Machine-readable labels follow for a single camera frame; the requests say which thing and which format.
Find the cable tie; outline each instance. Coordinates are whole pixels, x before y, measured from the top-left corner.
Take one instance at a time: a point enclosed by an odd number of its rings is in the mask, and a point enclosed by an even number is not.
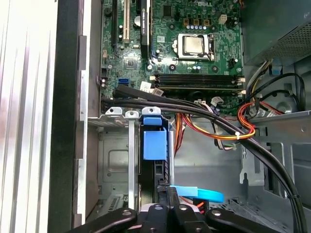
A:
[[[237,137],[237,140],[240,139],[240,132],[235,132],[235,136]]]

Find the pcie slot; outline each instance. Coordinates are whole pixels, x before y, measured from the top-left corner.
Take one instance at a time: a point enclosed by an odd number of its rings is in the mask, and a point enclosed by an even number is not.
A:
[[[117,26],[118,26],[118,0],[112,0],[112,20],[111,20],[111,47],[117,45]]]
[[[123,40],[130,43],[130,1],[124,0]]]

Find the blue latch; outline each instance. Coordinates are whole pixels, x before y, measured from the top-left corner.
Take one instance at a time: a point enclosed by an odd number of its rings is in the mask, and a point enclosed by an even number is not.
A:
[[[166,160],[166,135],[166,131],[144,131],[143,158],[145,160]]]

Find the blue plastic tab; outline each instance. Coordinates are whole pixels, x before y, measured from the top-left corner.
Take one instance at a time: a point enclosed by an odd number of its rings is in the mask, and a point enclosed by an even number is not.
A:
[[[144,116],[144,125],[162,125],[162,119],[160,116]]]
[[[167,139],[166,131],[144,131],[145,160],[166,160]]]
[[[201,189],[197,187],[185,187],[185,186],[175,186],[171,185],[171,187],[175,187],[177,190],[177,194],[179,196],[189,197],[189,198],[198,198],[203,200],[209,200],[211,202],[221,203],[224,201],[224,195],[220,192]]]
[[[224,201],[224,195],[220,192],[207,190],[207,189],[201,189],[198,188],[198,196],[199,199],[209,200],[211,202],[223,202]]]
[[[184,197],[197,197],[198,196],[198,187],[185,187],[185,186],[176,186],[170,185],[171,187],[175,187],[177,194],[179,196]]]

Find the white connector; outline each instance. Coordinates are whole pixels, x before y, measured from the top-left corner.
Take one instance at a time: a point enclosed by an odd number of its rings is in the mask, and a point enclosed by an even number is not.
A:
[[[227,22],[227,15],[220,15],[218,19],[219,24],[225,24]]]

